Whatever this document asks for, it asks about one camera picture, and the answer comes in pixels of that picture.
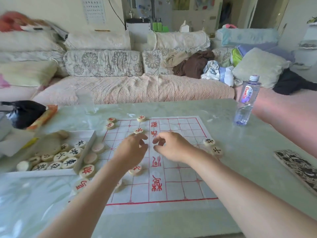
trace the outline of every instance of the table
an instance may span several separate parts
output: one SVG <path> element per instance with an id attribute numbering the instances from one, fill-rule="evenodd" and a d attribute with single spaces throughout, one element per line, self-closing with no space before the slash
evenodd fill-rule
<path id="1" fill-rule="evenodd" d="M 315 167 L 317 160 L 253 115 L 247 126 L 234 125 L 235 107 L 236 102 L 231 99 L 110 104 L 97 105 L 98 111 L 93 116 L 85 115 L 79 106 L 61 107 L 41 132 L 94 129 L 101 141 L 110 116 L 119 119 L 130 118 L 129 114 L 199 116 L 223 147 L 224 164 L 317 219 L 317 198 L 273 157 L 273 151 L 291 149 Z M 14 167 L 14 160 L 0 160 L 2 170 L 10 167 Z M 8 180 L 0 176 L 0 237 L 38 234 L 66 206 L 76 179 L 76 176 L 61 176 Z M 213 210 L 102 216 L 93 237 L 184 238 L 240 232 L 221 202 L 217 202 Z"/>

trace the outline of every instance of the bottle cap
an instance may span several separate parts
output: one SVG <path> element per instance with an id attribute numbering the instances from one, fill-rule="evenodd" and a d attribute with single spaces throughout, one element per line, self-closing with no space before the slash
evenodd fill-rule
<path id="1" fill-rule="evenodd" d="M 250 76 L 250 81 L 258 81 L 260 79 L 259 75 L 251 75 Z"/>

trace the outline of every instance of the brown clothing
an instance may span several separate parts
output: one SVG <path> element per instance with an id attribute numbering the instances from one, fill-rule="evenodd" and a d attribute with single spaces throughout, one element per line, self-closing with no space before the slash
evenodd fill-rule
<path id="1" fill-rule="evenodd" d="M 207 62 L 215 59 L 211 50 L 198 51 L 173 68 L 174 75 L 200 79 Z"/>

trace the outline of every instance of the black and white patterned phone case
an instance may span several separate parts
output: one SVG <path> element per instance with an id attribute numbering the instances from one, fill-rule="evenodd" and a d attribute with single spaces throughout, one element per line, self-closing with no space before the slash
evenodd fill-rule
<path id="1" fill-rule="evenodd" d="M 274 152 L 274 156 L 317 196 L 317 169 L 290 149 Z"/>

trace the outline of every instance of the black cable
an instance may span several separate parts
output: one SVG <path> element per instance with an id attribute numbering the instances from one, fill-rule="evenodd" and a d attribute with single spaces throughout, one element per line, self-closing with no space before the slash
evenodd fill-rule
<path id="1" fill-rule="evenodd" d="M 109 3 L 110 3 L 110 6 L 111 6 L 111 8 L 112 8 L 112 10 L 114 11 L 114 13 L 117 15 L 117 13 L 116 13 L 116 11 L 114 10 L 114 8 L 112 7 L 112 5 L 111 5 L 111 2 L 110 2 L 110 0 L 108 0 L 109 1 Z M 119 20 L 122 22 L 122 24 L 123 24 L 123 26 L 124 26 L 124 29 L 125 29 L 125 25 L 124 25 L 124 23 L 123 23 L 123 21 L 121 20 L 121 18 L 117 15 L 117 17 L 119 18 Z"/>

